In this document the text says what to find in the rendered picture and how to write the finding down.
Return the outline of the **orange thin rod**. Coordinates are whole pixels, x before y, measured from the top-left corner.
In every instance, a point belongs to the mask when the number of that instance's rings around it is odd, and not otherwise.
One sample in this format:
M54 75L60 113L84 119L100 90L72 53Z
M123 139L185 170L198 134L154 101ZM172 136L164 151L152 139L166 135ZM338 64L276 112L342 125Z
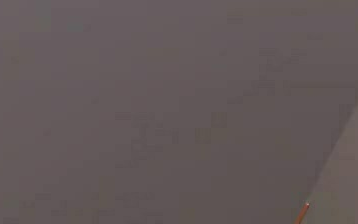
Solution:
M294 221L294 224L302 224L303 222L303 219L308 211L310 207L310 203L309 202L306 202L303 207L301 208L299 214L297 215L295 221Z

